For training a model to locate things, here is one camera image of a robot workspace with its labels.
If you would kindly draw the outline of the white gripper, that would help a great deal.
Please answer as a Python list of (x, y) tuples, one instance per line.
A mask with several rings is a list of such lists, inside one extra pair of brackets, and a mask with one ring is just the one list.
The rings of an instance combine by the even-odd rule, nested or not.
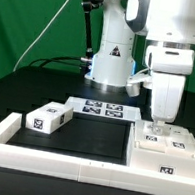
[(146, 48), (145, 63), (151, 71), (151, 118), (153, 132), (163, 134), (165, 122), (173, 122), (179, 110), (186, 84), (186, 76), (193, 71), (195, 53), (189, 49), (176, 49), (151, 45)]

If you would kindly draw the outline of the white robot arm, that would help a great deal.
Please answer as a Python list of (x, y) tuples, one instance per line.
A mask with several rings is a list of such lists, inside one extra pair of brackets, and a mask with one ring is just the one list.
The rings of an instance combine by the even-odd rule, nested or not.
[(152, 130), (177, 116), (195, 57), (195, 0), (92, 0), (104, 7), (100, 50), (85, 78), (100, 88), (152, 90)]

